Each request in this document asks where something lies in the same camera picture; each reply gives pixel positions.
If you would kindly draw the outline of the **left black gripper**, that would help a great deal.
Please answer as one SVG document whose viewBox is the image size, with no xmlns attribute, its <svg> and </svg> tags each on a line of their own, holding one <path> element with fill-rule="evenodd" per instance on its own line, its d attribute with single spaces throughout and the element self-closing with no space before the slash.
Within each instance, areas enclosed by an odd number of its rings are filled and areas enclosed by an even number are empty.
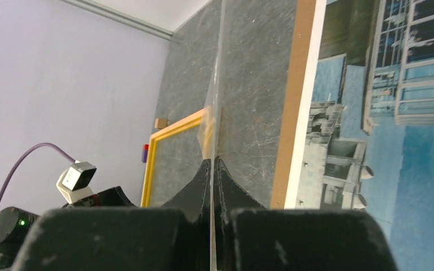
<svg viewBox="0 0 434 271">
<path fill-rule="evenodd" d="M 66 208 L 76 207 L 134 207 L 135 205 L 125 195 L 120 186 L 101 191 L 97 194 L 84 197 L 74 203 L 67 203 Z"/>
</svg>

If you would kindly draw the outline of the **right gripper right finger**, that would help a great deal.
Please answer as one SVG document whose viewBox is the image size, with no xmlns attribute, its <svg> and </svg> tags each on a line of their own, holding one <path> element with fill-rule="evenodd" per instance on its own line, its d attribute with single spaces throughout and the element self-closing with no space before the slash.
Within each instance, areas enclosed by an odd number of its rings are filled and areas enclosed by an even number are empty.
<svg viewBox="0 0 434 271">
<path fill-rule="evenodd" d="M 267 209 L 215 159 L 218 270 L 396 270 L 384 234 L 353 210 Z"/>
</svg>

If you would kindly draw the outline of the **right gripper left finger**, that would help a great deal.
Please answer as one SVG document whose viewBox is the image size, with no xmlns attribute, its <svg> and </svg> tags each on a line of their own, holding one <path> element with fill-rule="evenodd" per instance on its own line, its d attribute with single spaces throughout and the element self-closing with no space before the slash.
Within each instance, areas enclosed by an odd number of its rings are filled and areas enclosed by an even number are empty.
<svg viewBox="0 0 434 271">
<path fill-rule="evenodd" d="M 209 270 L 211 160 L 160 207 L 52 209 L 31 227 L 12 270 Z"/>
</svg>

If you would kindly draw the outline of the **clear acrylic sheet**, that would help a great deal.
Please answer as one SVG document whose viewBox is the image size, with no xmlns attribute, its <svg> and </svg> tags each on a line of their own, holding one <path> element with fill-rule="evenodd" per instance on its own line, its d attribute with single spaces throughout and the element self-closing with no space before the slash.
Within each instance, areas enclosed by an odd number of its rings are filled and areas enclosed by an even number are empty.
<svg viewBox="0 0 434 271">
<path fill-rule="evenodd" d="M 218 44 L 216 50 L 215 65 L 212 71 L 211 80 L 203 108 L 203 116 L 199 126 L 198 141 L 201 147 L 203 159 L 210 160 L 209 179 L 207 188 L 209 191 L 209 233 L 210 247 L 209 260 L 210 270 L 217 270 L 217 253 L 216 253 L 216 236 L 215 236 L 215 208 L 214 208 L 214 170 L 217 148 L 217 135 L 220 125 L 220 81 L 223 72 L 223 51 L 224 51 L 224 36 L 225 36 L 225 4 L 226 1 L 220 2 L 220 23 Z"/>
</svg>

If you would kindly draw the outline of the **wooden picture frame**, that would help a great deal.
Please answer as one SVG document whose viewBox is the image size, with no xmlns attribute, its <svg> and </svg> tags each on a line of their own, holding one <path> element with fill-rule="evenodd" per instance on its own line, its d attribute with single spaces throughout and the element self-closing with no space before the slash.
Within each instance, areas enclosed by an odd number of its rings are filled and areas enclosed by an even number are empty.
<svg viewBox="0 0 434 271">
<path fill-rule="evenodd" d="M 158 142 L 197 126 L 200 126 L 201 129 L 198 134 L 198 140 L 201 148 L 202 158 L 213 158 L 215 156 L 215 151 L 212 150 L 211 146 L 215 142 L 214 132 L 216 131 L 214 106 L 206 106 L 205 108 L 173 124 L 167 125 L 165 128 L 162 128 L 150 136 L 147 148 L 144 182 L 142 187 L 141 207 L 148 207 L 150 203 Z"/>
</svg>

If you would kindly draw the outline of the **building and sky photo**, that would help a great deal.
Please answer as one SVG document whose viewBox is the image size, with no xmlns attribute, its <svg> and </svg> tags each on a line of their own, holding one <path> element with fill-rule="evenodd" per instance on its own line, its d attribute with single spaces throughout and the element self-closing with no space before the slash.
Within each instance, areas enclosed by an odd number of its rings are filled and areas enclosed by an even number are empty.
<svg viewBox="0 0 434 271">
<path fill-rule="evenodd" d="M 318 1 L 285 208 L 354 209 L 434 270 L 434 1 Z"/>
</svg>

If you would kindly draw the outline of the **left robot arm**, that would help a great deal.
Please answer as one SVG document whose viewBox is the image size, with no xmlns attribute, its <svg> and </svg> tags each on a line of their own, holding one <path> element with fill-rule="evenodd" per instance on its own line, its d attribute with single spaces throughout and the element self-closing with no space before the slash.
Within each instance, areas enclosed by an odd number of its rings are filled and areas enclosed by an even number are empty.
<svg viewBox="0 0 434 271">
<path fill-rule="evenodd" d="M 134 204 L 120 186 L 86 196 L 63 208 L 75 207 L 123 207 Z M 17 207 L 0 211 L 0 270 L 10 270 L 31 226 L 39 215 Z"/>
</svg>

